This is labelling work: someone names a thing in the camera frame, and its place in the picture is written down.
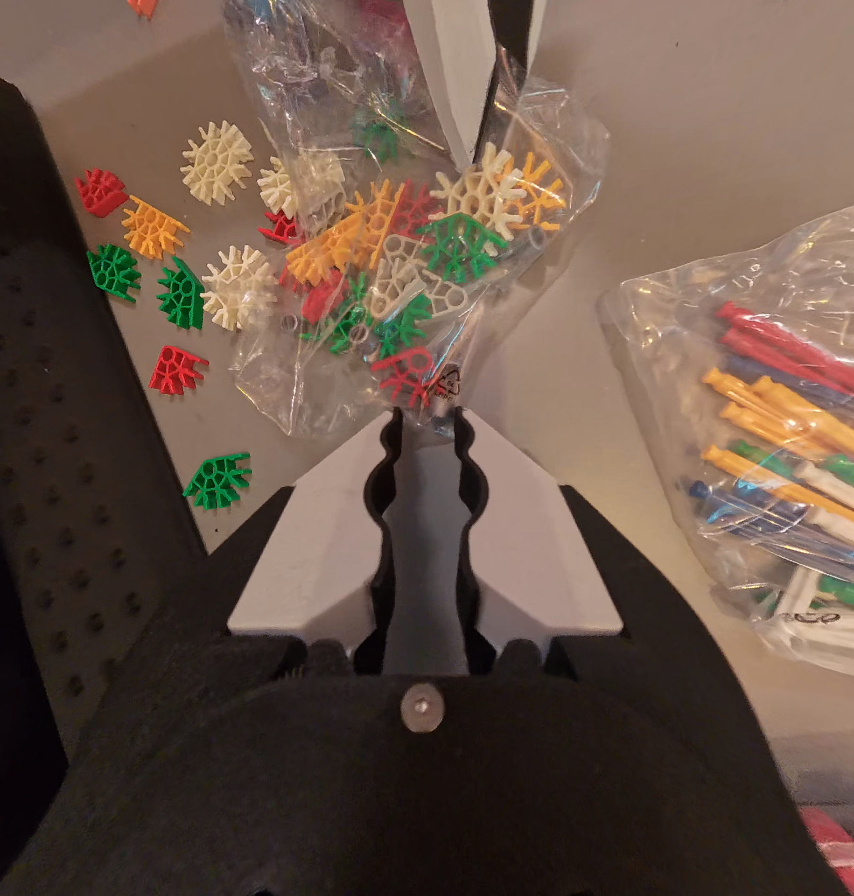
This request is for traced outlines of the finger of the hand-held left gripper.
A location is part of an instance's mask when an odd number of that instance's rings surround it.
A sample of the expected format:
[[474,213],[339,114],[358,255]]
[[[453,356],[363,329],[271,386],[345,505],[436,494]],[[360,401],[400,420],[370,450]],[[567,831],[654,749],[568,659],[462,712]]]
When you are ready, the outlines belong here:
[[498,41],[488,1],[407,1],[421,69],[455,169],[489,138]]
[[508,51],[528,73],[538,50],[547,1],[508,2]]

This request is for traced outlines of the clear bag of colourful rods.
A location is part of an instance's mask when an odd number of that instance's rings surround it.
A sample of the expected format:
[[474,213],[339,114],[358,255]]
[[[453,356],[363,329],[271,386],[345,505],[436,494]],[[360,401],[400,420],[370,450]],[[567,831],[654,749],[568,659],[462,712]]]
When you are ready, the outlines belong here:
[[599,316],[716,600],[854,676],[854,206],[623,281]]

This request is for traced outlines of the clear bag of red wheels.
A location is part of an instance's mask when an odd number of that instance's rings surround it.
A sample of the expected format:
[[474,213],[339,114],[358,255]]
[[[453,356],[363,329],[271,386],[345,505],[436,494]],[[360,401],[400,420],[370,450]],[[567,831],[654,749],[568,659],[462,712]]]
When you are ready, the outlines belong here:
[[798,812],[821,855],[854,895],[854,836],[820,808],[804,805]]

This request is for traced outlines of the clear bag of snowflake connectors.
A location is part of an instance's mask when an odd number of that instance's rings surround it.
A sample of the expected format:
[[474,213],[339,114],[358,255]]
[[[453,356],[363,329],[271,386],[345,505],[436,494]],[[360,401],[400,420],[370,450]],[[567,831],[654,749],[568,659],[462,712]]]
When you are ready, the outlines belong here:
[[224,26],[289,198],[274,283],[242,328],[239,391],[287,435],[327,439],[398,408],[435,431],[478,359],[564,267],[609,133],[508,51],[476,162],[455,169],[406,2],[224,2]]

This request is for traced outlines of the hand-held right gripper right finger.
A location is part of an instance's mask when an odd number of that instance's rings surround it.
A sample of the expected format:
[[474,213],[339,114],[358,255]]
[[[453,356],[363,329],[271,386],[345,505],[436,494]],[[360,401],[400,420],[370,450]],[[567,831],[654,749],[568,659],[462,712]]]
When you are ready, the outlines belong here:
[[469,409],[455,409],[454,448],[469,512],[456,573],[468,670],[490,671],[515,641],[546,658],[559,637],[620,634],[557,480]]

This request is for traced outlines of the scattered loose plastic connectors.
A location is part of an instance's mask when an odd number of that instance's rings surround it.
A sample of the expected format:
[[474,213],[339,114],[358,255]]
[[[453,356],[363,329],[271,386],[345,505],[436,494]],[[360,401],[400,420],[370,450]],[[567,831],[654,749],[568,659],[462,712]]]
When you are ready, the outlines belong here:
[[[199,139],[189,140],[183,152],[182,182],[192,198],[211,206],[224,205],[234,198],[233,186],[252,175],[247,163],[253,162],[252,146],[240,129],[223,121],[199,129]],[[139,257],[164,262],[171,256],[156,282],[161,291],[154,297],[166,321],[180,334],[202,331],[204,318],[225,331],[238,333],[253,322],[269,299],[272,268],[262,252],[245,245],[220,252],[218,265],[209,265],[209,273],[198,276],[175,250],[185,248],[183,237],[190,235],[188,225],[158,207],[130,196],[119,177],[108,170],[86,170],[75,180],[79,198],[86,211],[104,218],[122,210],[124,244],[100,244],[86,253],[95,286],[107,297],[134,303],[141,286]],[[162,396],[183,397],[204,379],[203,367],[209,362],[180,346],[165,345],[159,352],[150,375],[149,388]],[[226,509],[241,498],[249,487],[252,470],[247,466],[250,454],[235,453],[203,461],[183,490],[193,505],[206,511]]]

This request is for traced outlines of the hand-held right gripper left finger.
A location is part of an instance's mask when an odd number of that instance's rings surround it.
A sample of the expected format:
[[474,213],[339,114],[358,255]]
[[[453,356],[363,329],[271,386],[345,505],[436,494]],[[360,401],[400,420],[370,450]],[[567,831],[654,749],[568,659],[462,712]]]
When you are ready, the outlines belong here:
[[382,412],[297,479],[228,618],[232,634],[336,642],[356,672],[383,670],[396,603],[384,514],[403,424],[400,409]]

